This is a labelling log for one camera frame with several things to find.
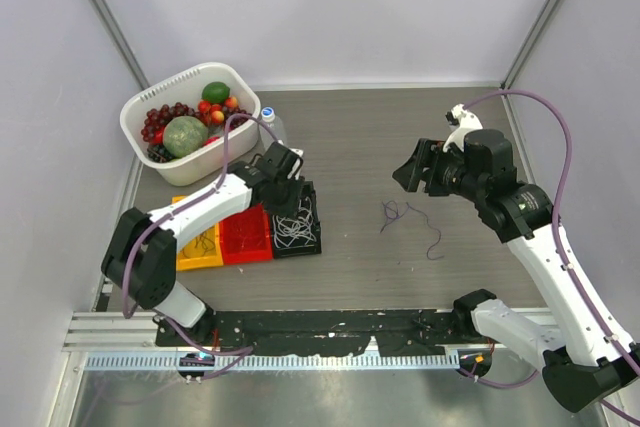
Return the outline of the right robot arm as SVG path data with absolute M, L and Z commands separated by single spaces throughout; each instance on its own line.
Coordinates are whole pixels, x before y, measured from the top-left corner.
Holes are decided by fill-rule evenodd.
M 605 307 L 564 228 L 553 226 L 547 194 L 518 180 L 512 145 L 500 131 L 421 139 L 392 177 L 407 192 L 471 201 L 482 223 L 525 267 L 558 327 L 545 329 L 481 289 L 454 303 L 457 338 L 485 336 L 504 344 L 542 374 L 548 391 L 570 412 L 637 379 L 638 344 Z

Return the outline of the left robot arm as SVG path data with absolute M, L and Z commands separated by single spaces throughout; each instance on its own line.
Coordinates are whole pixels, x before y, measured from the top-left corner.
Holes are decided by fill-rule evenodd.
M 181 201 L 145 213 L 121 215 L 101 271 L 127 300 L 178 324 L 190 345 L 205 344 L 213 332 L 208 305 L 176 280 L 177 254 L 219 222 L 260 205 L 279 217 L 298 211 L 304 187 L 303 151 L 272 143 L 249 162 L 238 161 L 208 186 Z

